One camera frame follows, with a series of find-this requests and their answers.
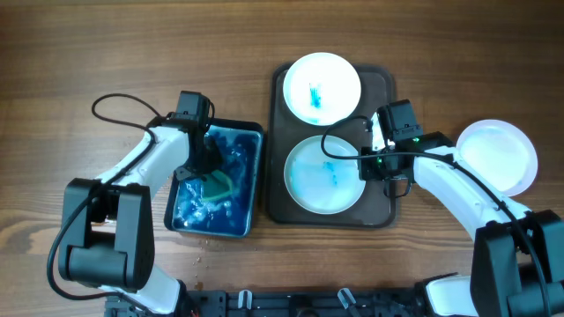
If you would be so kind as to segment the white plate blue stain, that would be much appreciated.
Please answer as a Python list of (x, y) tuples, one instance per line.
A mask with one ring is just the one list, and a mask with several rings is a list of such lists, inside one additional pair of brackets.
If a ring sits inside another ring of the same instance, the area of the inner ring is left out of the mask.
[(345, 58), (327, 52), (304, 55), (286, 73), (282, 93), (301, 121), (329, 126), (353, 113), (360, 102), (361, 82)]
[(323, 153), (353, 156), (358, 151), (336, 136), (312, 136), (298, 143), (286, 158), (284, 182), (303, 209), (320, 215), (340, 213), (362, 196), (366, 182), (355, 160), (330, 158)]

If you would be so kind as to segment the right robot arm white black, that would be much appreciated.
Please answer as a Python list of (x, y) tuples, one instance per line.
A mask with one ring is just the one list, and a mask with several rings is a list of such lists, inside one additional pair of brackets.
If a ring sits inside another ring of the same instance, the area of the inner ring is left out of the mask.
[(425, 287), (437, 316), (554, 316), (563, 311), (563, 221), (505, 196), (440, 132), (360, 151), (363, 180), (406, 180), (435, 196), (469, 233), (471, 274)]

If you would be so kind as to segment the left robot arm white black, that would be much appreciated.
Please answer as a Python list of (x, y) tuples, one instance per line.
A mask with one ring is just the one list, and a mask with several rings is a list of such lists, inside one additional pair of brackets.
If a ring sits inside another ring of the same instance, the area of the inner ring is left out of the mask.
[(76, 178), (64, 190), (63, 217), (49, 251), (47, 277), (60, 296), (60, 276), (96, 289), (89, 299), (114, 298), (138, 314), (193, 316), (184, 282), (154, 263), (152, 199), (170, 175), (200, 176), (219, 165), (206, 137), (210, 121), (192, 115), (157, 116), (119, 163), (94, 179)]

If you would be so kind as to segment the green yellow sponge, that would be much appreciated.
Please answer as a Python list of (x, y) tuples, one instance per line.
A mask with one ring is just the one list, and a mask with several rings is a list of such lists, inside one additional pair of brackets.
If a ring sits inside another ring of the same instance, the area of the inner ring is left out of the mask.
[(202, 177), (202, 200), (223, 199), (233, 193), (233, 187), (232, 179), (220, 170), (205, 174)]

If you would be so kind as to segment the brown serving tray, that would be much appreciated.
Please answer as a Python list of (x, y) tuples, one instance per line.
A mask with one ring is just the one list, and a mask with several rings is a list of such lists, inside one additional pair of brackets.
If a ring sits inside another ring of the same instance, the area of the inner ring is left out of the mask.
[[(283, 97), (283, 82), (292, 63), (279, 66), (272, 75), (271, 105), (266, 143), (266, 170), (264, 181), (264, 208), (273, 221), (282, 225), (306, 225), (334, 228), (374, 230), (391, 226), (396, 219), (398, 200), (384, 195), (383, 181), (368, 181), (352, 207), (334, 215), (319, 215), (308, 211), (291, 198), (283, 180), (284, 164), (288, 154), (299, 142), (311, 136), (320, 136), (326, 130), (298, 119), (288, 108)], [(360, 102), (352, 114), (366, 116), (379, 106), (396, 99), (393, 77), (384, 68), (375, 65), (354, 64), (361, 83)], [(350, 123), (332, 132), (356, 149), (370, 144), (370, 135), (358, 125)]]

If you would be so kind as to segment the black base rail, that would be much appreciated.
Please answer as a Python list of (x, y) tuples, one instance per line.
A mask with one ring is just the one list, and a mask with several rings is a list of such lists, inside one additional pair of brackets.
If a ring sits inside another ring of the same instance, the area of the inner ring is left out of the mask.
[(298, 317), (434, 316), (426, 295), (418, 288), (372, 291), (239, 292), (189, 291), (173, 316)]

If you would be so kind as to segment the black tray with blue water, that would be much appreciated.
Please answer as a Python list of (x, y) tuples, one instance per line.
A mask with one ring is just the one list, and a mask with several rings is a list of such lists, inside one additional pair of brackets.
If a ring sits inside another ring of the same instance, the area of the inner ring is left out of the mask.
[(233, 181), (233, 193), (202, 200), (202, 178), (172, 180), (164, 225), (175, 232), (243, 238), (250, 232), (263, 156), (263, 128), (256, 122), (215, 119), (207, 133), (223, 158), (219, 170)]

